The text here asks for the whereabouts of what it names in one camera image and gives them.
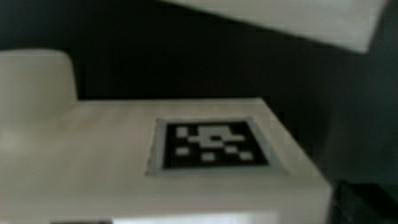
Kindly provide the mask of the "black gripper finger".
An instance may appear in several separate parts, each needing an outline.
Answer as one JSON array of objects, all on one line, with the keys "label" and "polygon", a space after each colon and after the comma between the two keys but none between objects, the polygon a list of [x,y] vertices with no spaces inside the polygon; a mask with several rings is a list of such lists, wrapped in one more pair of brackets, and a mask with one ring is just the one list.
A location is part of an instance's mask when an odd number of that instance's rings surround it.
[{"label": "black gripper finger", "polygon": [[339,182],[330,224],[398,224],[398,200],[378,184]]}]

